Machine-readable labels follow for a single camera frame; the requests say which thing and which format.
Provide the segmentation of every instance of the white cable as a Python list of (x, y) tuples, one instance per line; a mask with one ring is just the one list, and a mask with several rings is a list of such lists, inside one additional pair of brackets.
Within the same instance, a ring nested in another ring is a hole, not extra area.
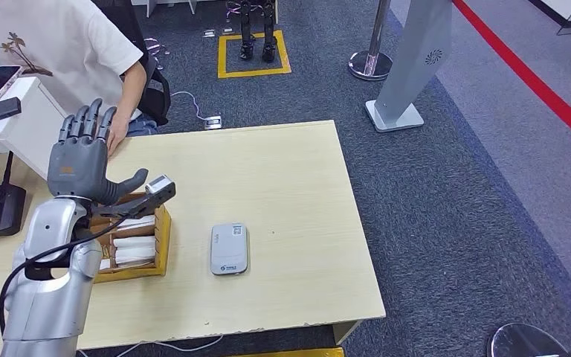
[[(190, 348), (190, 349), (184, 349), (184, 348), (176, 347), (176, 346), (173, 346), (173, 345), (171, 345), (171, 344), (165, 344), (165, 343), (163, 343), (163, 342), (152, 342), (152, 343), (153, 343), (153, 344), (157, 344), (157, 345), (159, 345), (159, 346), (165, 346), (165, 347), (173, 348), (174, 350), (181, 351), (181, 352), (194, 352), (194, 351), (203, 350), (203, 349), (205, 349), (205, 348), (207, 348), (207, 347), (211, 347), (211, 346), (213, 346), (214, 344), (217, 344), (218, 342), (220, 342), (220, 341), (222, 340), (223, 337), (224, 337), (224, 336), (220, 336), (220, 337), (218, 337), (218, 339), (216, 339), (216, 340), (213, 341), (213, 342), (210, 342), (210, 343), (208, 343), (208, 344), (202, 345), (202, 346), (200, 346), (200, 347)], [(147, 344), (147, 343), (148, 343), (148, 342), (139, 342), (138, 344), (136, 344), (136, 345), (130, 347), (129, 349), (123, 351), (121, 354), (117, 355), (117, 357), (124, 357), (128, 352), (132, 351), (133, 349), (139, 347), (139, 346), (142, 345), (142, 344)]]
[(122, 356), (124, 356), (126, 353), (132, 351), (133, 349), (139, 347), (140, 345), (142, 345), (142, 344), (144, 344), (144, 343), (146, 343), (146, 342), (139, 342), (138, 344), (136, 344), (136, 345), (130, 347), (129, 349), (127, 349), (127, 350), (123, 351), (122, 353), (120, 353), (119, 355), (117, 355), (117, 357), (122, 357)]
[(188, 91), (177, 91), (176, 93), (172, 93), (172, 95), (170, 95), (170, 97), (173, 97), (177, 94), (188, 94), (188, 95), (190, 95), (191, 98), (193, 98), (193, 106), (195, 106), (195, 108), (196, 108), (196, 118), (198, 118), (200, 120), (208, 120), (208, 119), (204, 119), (203, 117), (200, 116), (200, 107), (196, 103), (196, 97), (194, 97), (193, 94), (189, 93)]
[(217, 344), (218, 342), (220, 342), (220, 341), (222, 340), (222, 337), (224, 337), (224, 336), (218, 337), (217, 340), (215, 340), (215, 341), (213, 341), (213, 342), (211, 342), (211, 343), (209, 343), (209, 344), (205, 344), (205, 345), (203, 345), (203, 346), (196, 347), (196, 348), (190, 348), (190, 349), (188, 349), (188, 350), (186, 350), (186, 349), (184, 349), (184, 348), (172, 346), (171, 344), (164, 344), (163, 342), (153, 342), (153, 344), (158, 344), (158, 345), (161, 345), (161, 346), (173, 348), (174, 350), (181, 351), (181, 352), (194, 352), (194, 351), (203, 350), (203, 349), (205, 349), (205, 348), (207, 348), (207, 347), (211, 347), (211, 346), (213, 346), (214, 344)]

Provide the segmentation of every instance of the printed graphic on shirt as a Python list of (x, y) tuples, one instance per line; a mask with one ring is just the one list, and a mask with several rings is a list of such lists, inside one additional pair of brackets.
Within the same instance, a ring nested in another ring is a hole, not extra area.
[(44, 69), (39, 65), (34, 65), (33, 62), (25, 55), (23, 48), (25, 47), (25, 41), (16, 35), (16, 32), (10, 32), (10, 37), (7, 38), (9, 42), (1, 43), (1, 48), (3, 52), (10, 53), (12, 55), (18, 56), (25, 65), (23, 65), (23, 74), (44, 74), (45, 76), (53, 77), (54, 74), (51, 71)]

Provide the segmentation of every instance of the person's arm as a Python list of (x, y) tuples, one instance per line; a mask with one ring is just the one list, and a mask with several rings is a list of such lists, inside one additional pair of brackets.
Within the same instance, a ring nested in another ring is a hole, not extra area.
[(110, 134), (108, 140), (109, 155), (112, 155), (117, 145), (126, 137), (128, 124), (141, 100), (143, 88), (146, 85), (146, 70), (137, 61), (125, 72), (123, 87), (121, 89), (121, 100), (117, 104), (117, 112), (112, 118)]
[(136, 48), (95, 4), (90, 1), (77, 1), (77, 3), (89, 6), (89, 10), (93, 13), (88, 22), (88, 38), (97, 55), (97, 62), (110, 68), (117, 76), (122, 74), (125, 76), (119, 102), (108, 103), (117, 106), (107, 143), (111, 155), (126, 137), (132, 113), (137, 108), (146, 85), (146, 72), (139, 63), (143, 52)]

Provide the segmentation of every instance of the wooden tray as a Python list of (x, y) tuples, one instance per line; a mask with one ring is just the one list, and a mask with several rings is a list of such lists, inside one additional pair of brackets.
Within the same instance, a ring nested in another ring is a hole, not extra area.
[[(134, 193), (128, 195), (123, 201), (142, 196), (143, 193)], [(150, 277), (154, 275), (164, 276), (167, 272), (167, 255), (170, 247), (170, 227), (172, 219), (164, 205), (155, 211), (155, 224), (147, 227), (130, 228), (122, 231), (113, 230), (108, 234), (97, 238), (102, 245), (103, 258), (110, 259), (110, 268), (101, 270), (94, 279), (94, 283), (106, 283), (109, 281), (134, 279), (136, 277)], [(116, 219), (108, 219), (103, 217), (93, 218), (91, 222), (91, 232), (99, 232), (108, 227)], [(155, 257), (154, 262), (143, 266), (119, 267), (114, 261), (115, 246), (112, 244), (113, 239), (137, 237), (137, 236), (154, 236)]]

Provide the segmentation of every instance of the jeans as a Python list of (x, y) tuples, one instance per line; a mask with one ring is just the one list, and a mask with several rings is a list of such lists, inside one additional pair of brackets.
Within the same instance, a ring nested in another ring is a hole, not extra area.
[(158, 127), (154, 119), (145, 113), (141, 113), (141, 115), (128, 123), (128, 134), (126, 134), (126, 137), (157, 134)]

